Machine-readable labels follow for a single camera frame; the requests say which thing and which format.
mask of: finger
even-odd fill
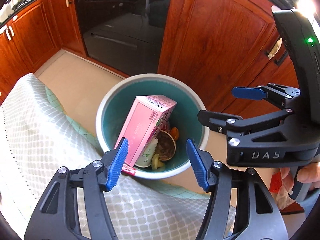
[[[290,168],[280,168],[281,172],[281,178],[284,179],[286,176],[288,176],[290,172]]]
[[[302,183],[320,181],[320,163],[310,163],[299,170],[297,180]]]
[[[292,193],[293,188],[293,178],[291,173],[289,173],[284,179],[282,179],[282,185],[285,187],[287,192]]]
[[[320,188],[320,181],[314,182],[312,185],[314,188]]]

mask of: blue gripper pad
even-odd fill
[[[122,144],[117,147],[118,152],[116,153],[116,156],[113,159],[108,171],[108,180],[106,183],[106,187],[109,191],[117,185],[124,164],[124,160],[128,154],[128,148],[129,142],[127,139],[124,139]]]
[[[266,92],[264,92],[261,88],[254,87],[234,87],[231,90],[231,93],[235,98],[252,100],[262,100],[263,98],[267,98]]]
[[[207,179],[207,171],[204,164],[199,156],[199,148],[196,146],[191,139],[187,140],[186,143],[187,154],[189,156],[193,172],[196,176],[198,185],[207,191],[209,188],[209,183]]]

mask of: quilted fabric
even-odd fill
[[[1,212],[21,238],[56,170],[82,168],[101,158],[66,115],[51,106],[45,85],[33,74],[21,78],[0,106],[0,144],[0,193],[10,204],[3,203]],[[195,239],[208,204],[206,197],[161,194],[125,175],[105,200],[119,239],[139,240]],[[81,189],[78,207],[82,233],[88,237]],[[234,215],[231,207],[227,231]]]
[[[45,93],[47,98],[50,102],[50,105],[57,109],[60,112],[63,112],[66,115],[67,120],[71,123],[72,127],[84,138],[86,138],[96,149],[99,153],[103,153],[99,141],[94,133],[89,132],[87,129],[81,126],[77,121],[73,120],[70,116],[67,116],[66,111],[63,108],[63,105],[60,103],[59,99],[56,95],[47,87],[45,86]]]

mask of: oven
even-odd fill
[[[89,57],[130,76],[157,73],[170,0],[75,0]]]

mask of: cabinet door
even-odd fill
[[[268,0],[171,0],[158,73],[192,88],[221,112],[234,85],[249,85],[268,63],[276,31]]]
[[[14,41],[29,70],[35,72],[59,48],[53,40],[46,17],[47,0],[37,0],[17,14],[12,21]]]
[[[62,48],[86,57],[74,0],[48,0],[48,3]]]
[[[298,88],[297,76],[290,57],[287,56],[283,62],[280,62],[281,64],[277,65],[276,62],[274,60],[270,61],[250,86],[266,85],[268,82],[271,82]],[[255,101],[237,98],[224,112],[240,115],[243,118],[251,118],[275,111],[279,111],[279,109],[265,100]]]
[[[19,78],[29,73],[13,40],[9,38],[6,32],[0,34],[0,101],[10,93]]]

